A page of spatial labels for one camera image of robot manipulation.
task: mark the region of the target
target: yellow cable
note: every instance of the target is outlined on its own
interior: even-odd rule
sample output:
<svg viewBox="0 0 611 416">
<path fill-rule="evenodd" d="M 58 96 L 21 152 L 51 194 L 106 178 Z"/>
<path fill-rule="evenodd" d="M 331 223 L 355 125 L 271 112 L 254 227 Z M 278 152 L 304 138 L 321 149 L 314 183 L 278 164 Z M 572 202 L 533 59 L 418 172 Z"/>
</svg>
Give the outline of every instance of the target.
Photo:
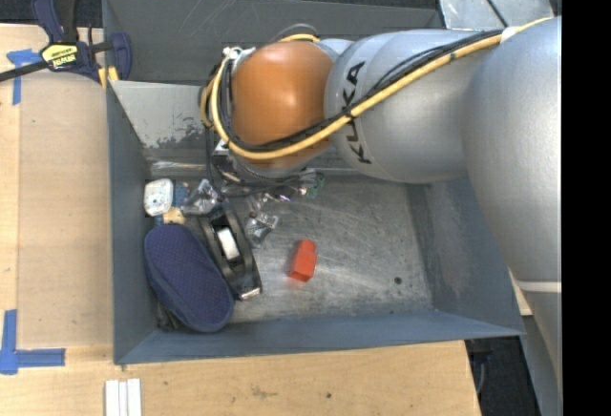
<svg viewBox="0 0 611 416">
<path fill-rule="evenodd" d="M 313 42 L 318 42 L 320 41 L 320 38 L 312 35 L 312 34 L 307 34 L 307 33 L 303 33 L 303 34 L 292 34 L 290 36 L 287 36 L 285 38 L 282 38 L 281 40 L 279 40 L 279 42 L 284 43 L 286 41 L 313 41 Z"/>
<path fill-rule="evenodd" d="M 215 78 L 210 80 L 210 83 L 208 85 L 206 85 L 206 89 L 203 92 L 203 95 L 201 96 L 201 100 L 200 100 L 201 120 L 203 121 L 203 125 L 206 128 L 212 128 L 214 126 L 214 124 L 210 122 L 210 120 L 208 119 L 206 107 L 208 105 L 208 100 L 210 99 L 210 94 L 212 93 L 212 84 L 214 83 L 215 79 L 216 79 L 216 76 Z"/>
<path fill-rule="evenodd" d="M 534 21 L 530 24 L 519 27 L 517 29 L 517 32 L 520 32 L 526 28 L 529 28 L 547 19 L 549 18 L 539 19 L 538 21 Z M 212 124 L 214 125 L 214 128 L 217 131 L 217 133 L 219 133 L 219 136 L 221 137 L 221 139 L 225 141 L 226 143 L 228 143 L 229 149 L 236 155 L 242 156 L 243 158 L 252 159 L 252 160 L 270 160 L 270 159 L 280 158 L 282 156 L 293 155 L 293 154 L 301 152 L 302 150 L 306 148 L 311 148 L 312 146 L 319 143 L 323 139 L 328 138 L 333 133 L 335 133 L 340 128 L 342 128 L 342 126 L 348 124 L 354 117 L 358 117 L 365 111 L 368 111 L 369 109 L 371 109 L 373 106 L 379 104 L 383 100 L 396 94 L 404 87 L 410 85 L 411 82 L 427 75 L 428 73 L 434 72 L 435 70 L 451 63 L 455 59 L 462 58 L 474 52 L 479 52 L 480 50 L 485 50 L 485 49 L 491 48 L 492 46 L 498 45 L 501 42 L 501 39 L 502 39 L 502 34 L 491 36 L 481 41 L 472 43 L 471 45 L 467 45 L 463 48 L 460 48 L 450 54 L 446 54 L 438 58 L 435 58 L 433 61 L 427 63 L 426 65 L 423 65 L 422 67 L 414 70 L 413 72 L 410 72 L 409 74 L 400 78 L 393 84 L 390 84 L 386 89 L 383 89 L 379 93 L 368 98 L 366 101 L 362 102 L 358 106 L 355 106 L 350 113 L 351 116 L 343 115 L 341 117 L 338 117 L 335 121 L 325 126 L 324 129 L 322 129 L 318 133 L 315 133 L 312 136 L 309 136 L 303 139 L 302 141 L 299 141 L 289 146 L 285 146 L 278 150 L 262 151 L 262 152 L 251 152 L 249 150 L 245 150 L 244 148 L 240 147 L 238 144 L 234 143 L 229 138 L 229 135 L 227 134 L 226 130 L 222 127 L 221 119 L 219 117 L 218 97 L 219 97 L 219 86 L 221 83 L 222 69 L 224 68 L 224 66 L 226 65 L 228 61 L 228 58 L 226 57 L 223 59 L 215 79 L 211 82 L 212 86 L 211 86 L 209 100 L 210 100 L 210 109 L 212 112 Z"/>
</svg>

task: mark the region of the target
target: bin floor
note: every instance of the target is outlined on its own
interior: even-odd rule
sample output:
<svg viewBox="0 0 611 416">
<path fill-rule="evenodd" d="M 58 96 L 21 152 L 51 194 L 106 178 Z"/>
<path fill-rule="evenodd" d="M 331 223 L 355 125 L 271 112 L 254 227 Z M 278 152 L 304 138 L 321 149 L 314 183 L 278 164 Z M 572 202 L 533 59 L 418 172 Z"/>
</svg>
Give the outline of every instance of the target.
<svg viewBox="0 0 611 416">
<path fill-rule="evenodd" d="M 246 203 L 232 203 L 246 219 Z M 263 293 L 237 302 L 231 322 L 432 308 L 405 185 L 356 174 L 326 176 L 316 198 L 272 201 L 263 211 L 280 218 L 253 249 Z M 313 240 L 318 254 L 308 282 L 287 275 L 301 239 Z"/>
</svg>

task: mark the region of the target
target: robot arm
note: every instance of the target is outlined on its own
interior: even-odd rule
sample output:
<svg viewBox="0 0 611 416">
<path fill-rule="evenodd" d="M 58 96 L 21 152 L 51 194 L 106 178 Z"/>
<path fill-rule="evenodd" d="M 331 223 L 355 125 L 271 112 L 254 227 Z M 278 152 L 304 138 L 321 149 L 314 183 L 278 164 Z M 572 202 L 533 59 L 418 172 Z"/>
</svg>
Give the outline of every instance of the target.
<svg viewBox="0 0 611 416">
<path fill-rule="evenodd" d="M 558 17 L 505 31 L 282 41 L 227 55 L 202 115 L 242 177 L 290 177 L 329 142 L 371 177 L 469 177 L 561 393 L 560 33 Z"/>
</svg>

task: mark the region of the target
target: gray bin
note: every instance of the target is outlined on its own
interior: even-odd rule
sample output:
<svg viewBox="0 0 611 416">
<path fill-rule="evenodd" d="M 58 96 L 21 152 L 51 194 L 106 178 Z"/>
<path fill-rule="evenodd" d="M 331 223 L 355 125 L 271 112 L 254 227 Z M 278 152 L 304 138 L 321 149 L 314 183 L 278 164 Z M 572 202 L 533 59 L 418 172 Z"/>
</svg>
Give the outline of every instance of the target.
<svg viewBox="0 0 611 416">
<path fill-rule="evenodd" d="M 214 334 L 156 327 L 143 240 L 147 179 L 203 177 L 200 86 L 225 46 L 261 46 L 290 27 L 358 39 L 439 28 L 432 10 L 279 0 L 103 0 L 104 30 L 126 31 L 129 81 L 107 92 L 114 350 L 117 364 L 367 348 L 523 333 L 509 272 L 467 179 L 404 185 L 351 171 L 329 149 L 314 199 L 271 204 L 277 229 L 255 249 L 263 293 Z M 244 205 L 235 202 L 239 212 Z M 314 278 L 286 272 L 315 241 Z"/>
</svg>

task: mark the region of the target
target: red block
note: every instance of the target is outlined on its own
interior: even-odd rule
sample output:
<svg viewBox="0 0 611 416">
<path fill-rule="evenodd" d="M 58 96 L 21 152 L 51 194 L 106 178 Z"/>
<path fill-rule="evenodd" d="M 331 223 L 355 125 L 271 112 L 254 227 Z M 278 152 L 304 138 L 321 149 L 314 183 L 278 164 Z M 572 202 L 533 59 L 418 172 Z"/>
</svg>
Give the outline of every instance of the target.
<svg viewBox="0 0 611 416">
<path fill-rule="evenodd" d="M 297 245 L 288 276 L 298 281 L 309 281 L 314 276 L 317 258 L 314 241 L 302 239 Z"/>
</svg>

